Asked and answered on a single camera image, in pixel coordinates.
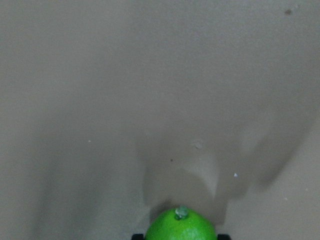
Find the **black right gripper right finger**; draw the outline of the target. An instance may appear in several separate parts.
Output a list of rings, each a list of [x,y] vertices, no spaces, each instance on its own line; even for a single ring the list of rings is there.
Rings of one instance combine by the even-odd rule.
[[[231,236],[229,234],[218,234],[217,240],[231,240]]]

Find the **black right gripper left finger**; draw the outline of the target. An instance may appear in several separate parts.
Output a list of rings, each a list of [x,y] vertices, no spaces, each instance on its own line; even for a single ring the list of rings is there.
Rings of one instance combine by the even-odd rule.
[[[144,234],[143,233],[134,233],[131,236],[131,240],[144,240]]]

